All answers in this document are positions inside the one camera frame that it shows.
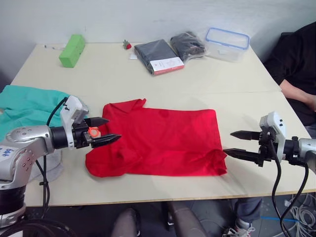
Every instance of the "clear plastic box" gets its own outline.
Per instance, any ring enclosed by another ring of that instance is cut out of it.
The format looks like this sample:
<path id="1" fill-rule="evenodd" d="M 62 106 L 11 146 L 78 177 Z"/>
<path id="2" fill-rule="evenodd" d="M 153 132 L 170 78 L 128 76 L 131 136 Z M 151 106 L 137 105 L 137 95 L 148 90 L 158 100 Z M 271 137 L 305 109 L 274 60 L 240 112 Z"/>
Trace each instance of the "clear plastic box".
<path id="1" fill-rule="evenodd" d="M 205 39 L 208 56 L 230 62 L 240 62 L 250 42 L 247 35 L 218 28 L 209 28 Z"/>

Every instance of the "table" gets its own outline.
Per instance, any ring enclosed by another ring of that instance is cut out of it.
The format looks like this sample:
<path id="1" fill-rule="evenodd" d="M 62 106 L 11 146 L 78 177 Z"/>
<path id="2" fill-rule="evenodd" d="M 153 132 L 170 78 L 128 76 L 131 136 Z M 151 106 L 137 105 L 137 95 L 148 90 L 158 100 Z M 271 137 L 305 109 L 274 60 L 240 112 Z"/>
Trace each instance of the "table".
<path id="1" fill-rule="evenodd" d="M 92 117 L 100 116 L 107 103 L 138 98 L 146 98 L 145 106 L 150 108 L 215 109 L 224 149 L 257 152 L 256 141 L 239 140 L 229 134 L 236 130 L 259 131 L 260 117 L 273 110 L 279 112 L 287 125 L 288 139 L 294 135 L 309 138 L 252 50 L 247 52 L 241 64 L 211 58 L 192 60 L 183 70 L 157 77 L 149 75 L 139 61 L 129 60 L 129 52 L 122 50 L 120 44 L 87 44 L 73 69 L 60 66 L 59 53 L 37 45 L 12 84 L 58 89 L 76 95 L 89 106 Z M 217 69 L 209 69 L 208 64 L 217 65 Z M 260 72 L 257 77 L 253 69 Z M 200 77 L 188 77 L 198 74 Z M 198 81 L 199 86 L 195 86 L 194 81 Z M 126 174 L 96 178 L 84 166 L 85 154 L 89 151 L 90 148 L 62 151 L 65 170 L 50 183 L 51 205 L 267 196 L 271 194 L 277 174 L 274 162 L 265 162 L 261 168 L 248 161 L 227 157 L 228 173 L 217 177 Z M 282 178 L 277 194 L 295 193 L 304 169 L 286 161 L 281 166 Z M 304 191 L 315 191 L 315 184 L 316 175 L 310 173 Z M 38 182 L 28 184 L 26 204 L 39 206 L 41 198 L 42 188 Z"/>

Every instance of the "person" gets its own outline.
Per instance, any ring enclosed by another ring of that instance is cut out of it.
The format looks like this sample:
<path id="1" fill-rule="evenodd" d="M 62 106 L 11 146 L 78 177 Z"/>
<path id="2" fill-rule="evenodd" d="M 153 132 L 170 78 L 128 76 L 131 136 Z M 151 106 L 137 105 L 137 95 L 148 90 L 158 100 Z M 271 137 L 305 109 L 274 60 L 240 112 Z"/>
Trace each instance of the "person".
<path id="1" fill-rule="evenodd" d="M 311 138 L 316 139 L 316 22 L 279 40 L 264 66 Z M 260 218 L 261 202 L 261 197 L 235 202 L 237 219 L 235 228 L 226 230 L 229 236 L 249 237 L 255 231 L 252 222 Z"/>
<path id="2" fill-rule="evenodd" d="M 285 36 L 264 63 L 309 135 L 316 139 L 316 22 Z"/>

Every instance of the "green block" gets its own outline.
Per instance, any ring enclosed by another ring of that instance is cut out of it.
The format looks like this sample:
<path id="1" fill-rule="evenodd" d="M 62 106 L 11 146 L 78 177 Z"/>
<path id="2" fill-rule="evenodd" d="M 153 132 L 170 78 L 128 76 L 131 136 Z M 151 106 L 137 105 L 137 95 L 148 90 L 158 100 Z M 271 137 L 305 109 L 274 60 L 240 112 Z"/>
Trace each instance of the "green block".
<path id="1" fill-rule="evenodd" d="M 64 51 L 59 55 L 59 60 L 65 68 L 73 68 L 84 48 L 82 35 L 72 35 Z"/>

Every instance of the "red t-shirt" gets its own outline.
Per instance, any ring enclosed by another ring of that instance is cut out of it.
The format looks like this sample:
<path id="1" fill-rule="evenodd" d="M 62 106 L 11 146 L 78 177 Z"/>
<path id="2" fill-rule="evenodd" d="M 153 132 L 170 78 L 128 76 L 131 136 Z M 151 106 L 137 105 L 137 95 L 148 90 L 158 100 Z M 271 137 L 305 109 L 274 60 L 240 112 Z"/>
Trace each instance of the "red t-shirt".
<path id="1" fill-rule="evenodd" d="M 177 111 L 143 108 L 138 99 L 107 104 L 103 135 L 121 134 L 86 155 L 88 171 L 98 177 L 125 173 L 205 176 L 226 173 L 214 110 Z"/>

